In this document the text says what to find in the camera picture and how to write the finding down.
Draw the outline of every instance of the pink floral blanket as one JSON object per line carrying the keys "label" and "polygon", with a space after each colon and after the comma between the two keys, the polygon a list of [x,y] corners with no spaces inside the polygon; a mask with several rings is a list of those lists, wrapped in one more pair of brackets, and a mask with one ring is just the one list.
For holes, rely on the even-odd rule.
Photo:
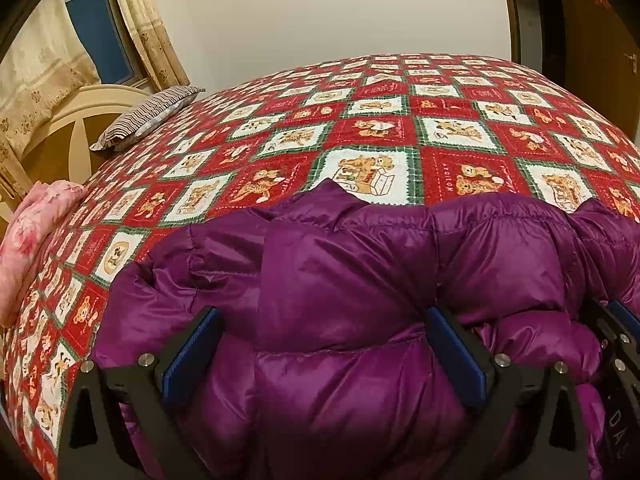
{"label": "pink floral blanket", "polygon": [[14,324],[24,295],[49,250],[50,234],[84,198],[84,186],[66,180],[36,182],[20,203],[0,246],[0,325]]}

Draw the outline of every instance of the door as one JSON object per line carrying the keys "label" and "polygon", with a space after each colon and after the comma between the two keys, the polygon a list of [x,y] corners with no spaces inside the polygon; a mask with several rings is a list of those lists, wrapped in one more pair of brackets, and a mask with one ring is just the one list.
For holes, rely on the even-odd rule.
{"label": "door", "polygon": [[635,140],[640,118],[640,49],[606,0],[562,0],[565,88]]}

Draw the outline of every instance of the silver screw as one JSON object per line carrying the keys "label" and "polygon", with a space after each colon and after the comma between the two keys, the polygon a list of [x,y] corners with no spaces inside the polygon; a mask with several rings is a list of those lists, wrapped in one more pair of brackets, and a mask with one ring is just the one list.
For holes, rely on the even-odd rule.
{"label": "silver screw", "polygon": [[500,368],[506,368],[511,365],[511,358],[507,354],[496,354],[494,357],[494,362]]}
{"label": "silver screw", "polygon": [[93,361],[91,361],[91,360],[87,360],[87,361],[85,361],[84,363],[82,363],[82,364],[80,365],[80,371],[81,371],[83,374],[87,374],[87,373],[89,373],[91,370],[93,370],[93,369],[94,369],[94,366],[95,366],[95,364],[94,364],[94,362],[93,362]]}
{"label": "silver screw", "polygon": [[558,361],[554,365],[554,368],[556,369],[556,372],[558,372],[559,374],[565,374],[569,371],[569,367],[567,363],[565,363],[564,361]]}
{"label": "silver screw", "polygon": [[138,364],[140,366],[147,367],[147,366],[151,366],[155,360],[156,358],[154,357],[153,354],[145,353],[138,358]]}

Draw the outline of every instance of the purple jacket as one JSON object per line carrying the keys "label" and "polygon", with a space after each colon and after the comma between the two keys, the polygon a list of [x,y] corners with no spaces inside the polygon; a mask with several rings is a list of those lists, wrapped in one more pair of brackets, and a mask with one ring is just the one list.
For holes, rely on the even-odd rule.
{"label": "purple jacket", "polygon": [[327,180],[189,225],[125,267],[93,357],[133,364],[215,306],[226,332],[180,418],[215,474],[428,479],[470,422],[420,318],[444,304],[491,352],[570,366],[597,479],[600,345],[576,318],[585,296],[640,311],[639,246],[640,227],[595,199],[571,215],[511,193],[369,205]]}

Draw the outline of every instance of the bedspread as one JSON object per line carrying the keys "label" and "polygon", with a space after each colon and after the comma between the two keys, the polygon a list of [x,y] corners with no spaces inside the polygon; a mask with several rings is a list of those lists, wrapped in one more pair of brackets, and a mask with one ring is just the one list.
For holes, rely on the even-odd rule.
{"label": "bedspread", "polygon": [[185,108],[86,184],[6,335],[8,415],[55,478],[68,391],[130,260],[177,227],[325,178],[373,203],[510,191],[640,218],[640,150],[580,99],[500,59],[357,57],[287,70]]}

